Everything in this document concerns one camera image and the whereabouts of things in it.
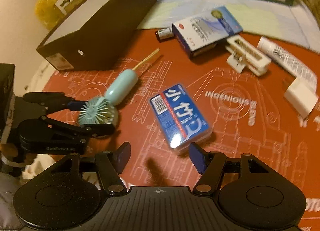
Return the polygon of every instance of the light blue fan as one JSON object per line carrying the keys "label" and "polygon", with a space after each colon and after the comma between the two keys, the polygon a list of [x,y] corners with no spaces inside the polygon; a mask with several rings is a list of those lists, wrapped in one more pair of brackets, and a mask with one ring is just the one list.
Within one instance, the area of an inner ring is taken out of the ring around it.
{"label": "light blue fan", "polygon": [[94,97],[81,108],[78,123],[80,125],[112,123],[116,126],[118,111],[105,97]]}

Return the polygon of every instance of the medicine box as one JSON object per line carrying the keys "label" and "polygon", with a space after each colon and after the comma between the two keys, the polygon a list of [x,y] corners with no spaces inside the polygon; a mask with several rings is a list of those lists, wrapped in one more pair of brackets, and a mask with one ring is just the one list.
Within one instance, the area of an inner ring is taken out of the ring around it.
{"label": "medicine box", "polygon": [[172,25],[173,34],[189,58],[214,48],[218,41],[242,31],[241,25],[224,6],[209,9]]}
{"label": "medicine box", "polygon": [[181,153],[191,142],[205,141],[212,128],[181,84],[150,98],[150,105],[169,147]]}

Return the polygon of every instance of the brown box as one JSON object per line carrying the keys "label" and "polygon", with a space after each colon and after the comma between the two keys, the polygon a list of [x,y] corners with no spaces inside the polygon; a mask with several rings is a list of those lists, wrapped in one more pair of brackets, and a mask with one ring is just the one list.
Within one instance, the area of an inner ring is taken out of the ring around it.
{"label": "brown box", "polygon": [[84,0],[37,51],[57,70],[108,70],[156,0]]}

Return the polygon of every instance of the red cutting mat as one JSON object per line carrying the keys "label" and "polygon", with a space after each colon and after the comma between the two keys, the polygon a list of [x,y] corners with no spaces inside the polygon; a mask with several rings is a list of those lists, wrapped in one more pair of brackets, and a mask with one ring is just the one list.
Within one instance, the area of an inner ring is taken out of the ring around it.
{"label": "red cutting mat", "polygon": [[[302,189],[307,198],[300,226],[304,230],[311,227],[312,231],[320,230],[320,117],[317,117],[320,103],[302,120],[283,98],[283,81],[290,81],[292,77],[274,63],[260,78],[250,71],[237,74],[226,63],[229,54],[223,46],[190,61],[176,40],[159,43],[154,32],[137,31],[126,54],[112,71],[56,72],[44,88],[44,91],[65,92],[77,100],[103,95],[121,71],[133,68],[154,49],[160,48],[163,56],[151,67],[145,64],[137,71],[141,75],[140,82],[118,106],[120,122],[116,133],[109,138],[92,140],[87,155],[115,150],[129,141],[132,155],[121,174],[127,186],[189,185],[193,188],[200,175],[188,157],[178,156],[168,148],[148,104],[149,98],[159,91],[182,83],[212,125],[213,134],[205,143],[205,149],[221,151],[228,157],[251,153],[270,165]],[[242,36],[254,46],[260,39],[259,36]],[[275,42],[320,76],[319,55]],[[243,99],[255,103],[256,108],[251,109],[248,102],[242,103]],[[75,124],[77,112],[63,110],[52,118]]]}

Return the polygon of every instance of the white plastic clip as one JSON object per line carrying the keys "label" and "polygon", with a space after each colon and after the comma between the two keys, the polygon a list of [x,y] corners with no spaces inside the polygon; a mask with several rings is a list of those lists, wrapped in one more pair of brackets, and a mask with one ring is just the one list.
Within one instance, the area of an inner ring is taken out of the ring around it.
{"label": "white plastic clip", "polygon": [[239,35],[227,39],[230,44],[226,46],[231,56],[227,63],[238,73],[241,73],[244,67],[248,67],[258,77],[267,72],[271,59],[261,51],[252,46]]}
{"label": "white plastic clip", "polygon": [[319,97],[300,78],[296,78],[284,93],[284,97],[305,119],[315,107]]}

